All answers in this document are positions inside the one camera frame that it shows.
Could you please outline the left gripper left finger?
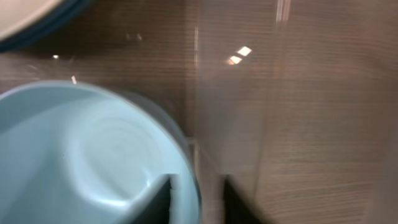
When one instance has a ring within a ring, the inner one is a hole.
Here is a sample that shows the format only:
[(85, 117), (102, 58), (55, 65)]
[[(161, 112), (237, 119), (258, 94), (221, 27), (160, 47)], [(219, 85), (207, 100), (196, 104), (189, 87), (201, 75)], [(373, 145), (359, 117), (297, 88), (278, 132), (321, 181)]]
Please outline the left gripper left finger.
[(130, 208), (118, 221), (119, 224), (168, 224), (170, 221), (170, 206), (172, 201), (172, 178), (170, 175), (162, 175), (160, 186), (150, 200), (143, 206)]

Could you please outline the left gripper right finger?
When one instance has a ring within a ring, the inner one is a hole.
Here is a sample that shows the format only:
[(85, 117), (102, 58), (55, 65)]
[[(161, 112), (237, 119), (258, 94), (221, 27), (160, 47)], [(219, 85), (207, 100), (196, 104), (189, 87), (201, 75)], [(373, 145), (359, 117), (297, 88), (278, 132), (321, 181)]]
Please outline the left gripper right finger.
[(271, 224), (238, 189), (229, 175), (223, 183), (224, 224)]

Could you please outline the light blue small bowl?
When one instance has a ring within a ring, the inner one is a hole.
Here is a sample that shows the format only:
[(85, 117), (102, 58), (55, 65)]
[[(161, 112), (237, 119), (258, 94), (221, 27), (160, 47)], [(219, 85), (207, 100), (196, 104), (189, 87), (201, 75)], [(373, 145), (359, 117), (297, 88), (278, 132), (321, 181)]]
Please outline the light blue small bowl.
[(1, 95), (2, 223), (118, 223), (166, 174), (169, 223), (200, 223), (188, 142), (148, 98), (68, 81)]

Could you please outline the dark blue bowl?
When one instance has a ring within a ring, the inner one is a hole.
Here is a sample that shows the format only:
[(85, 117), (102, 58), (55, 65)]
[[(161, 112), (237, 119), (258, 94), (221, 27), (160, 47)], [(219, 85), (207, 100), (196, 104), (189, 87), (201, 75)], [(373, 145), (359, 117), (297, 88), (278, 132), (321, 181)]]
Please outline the dark blue bowl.
[(81, 11), (88, 7), (91, 0), (64, 1), (52, 12), (28, 28), (1, 41), (1, 53), (27, 47), (51, 34), (61, 26), (74, 19)]

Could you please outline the cream beige bowl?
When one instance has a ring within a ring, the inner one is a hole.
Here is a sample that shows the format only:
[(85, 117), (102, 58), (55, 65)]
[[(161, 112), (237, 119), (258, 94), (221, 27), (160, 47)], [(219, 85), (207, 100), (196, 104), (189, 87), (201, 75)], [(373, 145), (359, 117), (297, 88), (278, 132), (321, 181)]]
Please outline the cream beige bowl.
[(1, 0), (1, 40), (29, 27), (63, 0)]

